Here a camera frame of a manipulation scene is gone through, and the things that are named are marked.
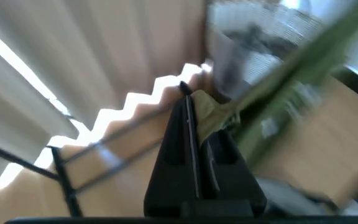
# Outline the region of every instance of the black metal frame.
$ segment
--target black metal frame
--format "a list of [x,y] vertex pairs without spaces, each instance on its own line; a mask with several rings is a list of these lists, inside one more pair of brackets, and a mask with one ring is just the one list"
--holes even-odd
[[[191,88],[185,82],[180,83],[179,89],[181,90],[181,92],[184,95],[189,95],[192,93]],[[141,117],[135,121],[131,121],[127,126],[109,134],[108,136],[106,136],[105,138],[101,139],[100,141],[98,141],[96,143],[90,144],[88,147],[86,147],[79,153],[77,153],[67,159],[62,159],[62,157],[60,155],[60,148],[47,146],[52,151],[53,162],[55,163],[56,174],[54,174],[53,172],[50,172],[46,169],[39,168],[39,167],[33,165],[32,163],[25,161],[24,159],[21,159],[20,157],[17,157],[3,149],[0,149],[0,158],[5,159],[9,162],[14,162],[14,163],[19,164],[31,171],[34,171],[34,172],[41,174],[45,177],[48,177],[48,178],[58,181],[62,188],[67,207],[70,211],[70,215],[72,217],[82,217],[83,214],[82,214],[81,208],[80,208],[77,198],[76,198],[77,194],[80,194],[80,193],[84,192],[85,190],[89,189],[90,187],[96,185],[97,183],[106,180],[108,177],[110,177],[114,174],[117,174],[120,170],[123,170],[125,167],[131,165],[133,162],[139,160],[144,155],[146,155],[148,152],[155,149],[161,143],[162,140],[159,139],[159,140],[153,142],[152,144],[146,146],[145,148],[143,148],[139,152],[135,153],[130,158],[126,159],[123,163],[119,164],[117,167],[108,169],[107,171],[100,174],[99,176],[97,176],[97,177],[91,179],[90,181],[88,181],[87,183],[79,186],[77,189],[74,189],[70,183],[70,178],[67,175],[67,172],[65,169],[65,164],[72,162],[75,159],[77,159],[81,156],[84,156],[93,150],[96,150],[98,148],[98,146],[101,146],[103,144],[108,143],[109,141],[119,138],[123,134],[138,127],[139,125],[145,123],[146,121],[170,110],[173,105],[174,105],[174,102],[171,102],[168,105],[162,106],[162,107],[158,108],[157,110],[145,115],[144,117]]]

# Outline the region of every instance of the beige curtain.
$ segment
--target beige curtain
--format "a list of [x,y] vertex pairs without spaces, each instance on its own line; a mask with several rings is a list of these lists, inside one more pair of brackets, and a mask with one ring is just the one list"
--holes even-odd
[[0,55],[0,147],[34,162],[52,136],[78,136],[57,108],[92,130],[100,109],[121,110],[129,92],[151,94],[157,77],[200,64],[204,4],[0,0],[0,39],[53,93],[45,99]]

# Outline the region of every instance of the green garment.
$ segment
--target green garment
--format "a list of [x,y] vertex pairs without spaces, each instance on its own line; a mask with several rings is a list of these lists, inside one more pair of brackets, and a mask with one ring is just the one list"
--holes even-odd
[[247,163],[255,164],[289,121],[319,101],[323,81],[343,65],[347,43],[357,30],[358,3],[238,100],[220,105],[205,92],[194,92],[200,144],[228,127]]

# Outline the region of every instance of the green cloth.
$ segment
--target green cloth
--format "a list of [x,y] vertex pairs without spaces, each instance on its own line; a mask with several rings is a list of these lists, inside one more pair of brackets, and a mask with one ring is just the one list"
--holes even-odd
[[194,92],[200,144],[228,127],[246,161],[255,164],[289,121],[319,101],[323,81],[343,65],[357,30],[358,3],[238,100],[220,105],[205,92]]

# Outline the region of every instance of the wooden floor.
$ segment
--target wooden floor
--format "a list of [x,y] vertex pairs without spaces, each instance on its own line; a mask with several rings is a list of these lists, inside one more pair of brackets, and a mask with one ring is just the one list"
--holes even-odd
[[[276,149],[258,166],[256,173],[289,181],[315,192],[323,192],[344,203],[358,191],[358,95],[336,80],[320,108],[300,124],[293,125]],[[176,88],[165,90],[161,104],[181,97]],[[157,105],[140,105],[135,117]],[[148,121],[105,148],[93,151],[67,165],[74,187],[120,163],[149,143],[163,137],[170,112]],[[128,121],[113,122],[106,134]],[[143,197],[159,147],[130,167],[78,195],[85,216],[143,215]],[[66,146],[63,157],[82,150]],[[68,216],[57,182],[23,170],[0,190],[0,223],[15,217]]]

